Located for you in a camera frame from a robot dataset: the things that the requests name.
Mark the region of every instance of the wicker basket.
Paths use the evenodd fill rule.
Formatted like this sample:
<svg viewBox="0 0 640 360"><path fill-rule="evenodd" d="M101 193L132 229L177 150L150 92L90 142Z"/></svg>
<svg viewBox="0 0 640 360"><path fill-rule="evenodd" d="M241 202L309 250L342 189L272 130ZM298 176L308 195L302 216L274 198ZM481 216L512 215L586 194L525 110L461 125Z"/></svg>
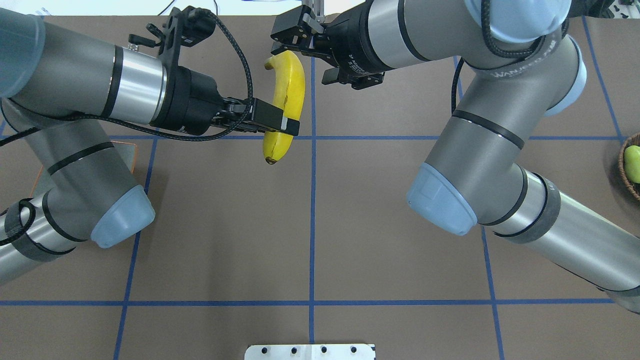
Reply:
<svg viewBox="0 0 640 360"><path fill-rule="evenodd" d="M640 201L640 184L635 184L627 179L627 174L625 173L625 161L624 161L624 153L625 149L631 145L640 146L640 133L631 136L625 140L625 143L622 144L622 148L620 149L620 153L618 154L618 170L620 171L620 175L622 176L622 181L631 192L631 194L636 198L636 200Z"/></svg>

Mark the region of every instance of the silver metal ring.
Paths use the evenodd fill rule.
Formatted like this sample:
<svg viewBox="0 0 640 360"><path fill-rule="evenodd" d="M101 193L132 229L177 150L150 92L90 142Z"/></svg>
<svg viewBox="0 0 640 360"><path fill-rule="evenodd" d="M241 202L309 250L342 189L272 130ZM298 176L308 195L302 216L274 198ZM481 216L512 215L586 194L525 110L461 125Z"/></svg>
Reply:
<svg viewBox="0 0 640 360"><path fill-rule="evenodd" d="M377 0L369 10L371 45L380 60L394 69L423 62L411 53L404 42L398 19L398 6L398 0Z"/></svg>
<svg viewBox="0 0 640 360"><path fill-rule="evenodd" d="M160 60L124 49L122 75L111 117L139 124L154 120L166 94L166 71Z"/></svg>

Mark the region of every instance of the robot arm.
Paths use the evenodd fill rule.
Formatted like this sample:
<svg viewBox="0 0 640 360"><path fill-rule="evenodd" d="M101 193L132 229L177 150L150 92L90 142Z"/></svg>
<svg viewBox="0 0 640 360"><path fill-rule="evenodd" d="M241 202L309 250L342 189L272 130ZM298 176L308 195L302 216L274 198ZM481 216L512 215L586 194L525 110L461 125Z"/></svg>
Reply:
<svg viewBox="0 0 640 360"><path fill-rule="evenodd" d="M0 284L82 241L107 248L153 221L144 189L96 119L191 135L210 126L225 129L213 136L171 135L192 141L233 130L298 134L298 121L253 98L251 75L234 41L248 82L245 100L222 97L212 77L178 66L181 47L198 44L216 26L232 41L208 10L174 8L163 31L147 26L157 42L130 37L132 43L159 47L154 58L0 8L3 112L16 131L38 130L26 141L55 184L0 215ZM271 137L271 144L278 139Z"/></svg>
<svg viewBox="0 0 640 360"><path fill-rule="evenodd" d="M380 84L388 70L464 57L476 78L420 166L409 206L454 234L485 225L640 313L639 238L515 163L540 118L584 88L580 49L564 35L570 6L366 0L320 24L303 5L279 16L271 37L274 53L293 49L333 65L323 84L358 90Z"/></svg>

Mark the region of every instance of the light blue joint cap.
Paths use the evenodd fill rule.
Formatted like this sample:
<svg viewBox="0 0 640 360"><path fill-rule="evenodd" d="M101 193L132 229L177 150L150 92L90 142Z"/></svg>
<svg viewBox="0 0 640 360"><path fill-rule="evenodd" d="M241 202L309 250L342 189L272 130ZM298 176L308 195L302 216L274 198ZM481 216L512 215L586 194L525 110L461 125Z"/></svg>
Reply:
<svg viewBox="0 0 640 360"><path fill-rule="evenodd" d="M0 97L19 93L35 72L44 49L44 21L0 8Z"/></svg>
<svg viewBox="0 0 640 360"><path fill-rule="evenodd" d="M427 163L420 166L406 200L415 212L452 234L467 234L478 222L462 194Z"/></svg>
<svg viewBox="0 0 640 360"><path fill-rule="evenodd" d="M481 25L481 0L465 0L469 13ZM521 44L551 34L569 14L568 0L492 0L491 31L504 42Z"/></svg>
<svg viewBox="0 0 640 360"><path fill-rule="evenodd" d="M545 112L545 116L553 116L559 114L564 109L568 108L569 105L573 104L580 97L580 95L582 95L582 91L587 85L587 67L584 66L584 61L582 61L582 51L580 51L578 43L576 43L571 36L569 36L569 39L571 39L576 51L578 52L578 75L575 77L575 81L573 82L573 86L571 86L571 90L569 90L566 96L562 100L560 100L559 103L557 103L553 108L547 110L547 112Z"/></svg>
<svg viewBox="0 0 640 360"><path fill-rule="evenodd" d="M91 232L91 240L106 249L127 239L156 218L145 189L138 185L124 194L107 211Z"/></svg>

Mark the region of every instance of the white metal plate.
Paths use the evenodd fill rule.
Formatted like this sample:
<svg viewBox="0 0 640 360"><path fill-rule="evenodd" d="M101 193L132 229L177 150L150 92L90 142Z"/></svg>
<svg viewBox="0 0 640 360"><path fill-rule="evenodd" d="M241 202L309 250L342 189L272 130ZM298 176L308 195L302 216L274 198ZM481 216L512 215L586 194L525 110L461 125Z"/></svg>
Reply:
<svg viewBox="0 0 640 360"><path fill-rule="evenodd" d="M253 345L244 360L375 360L376 346L368 344Z"/></svg>

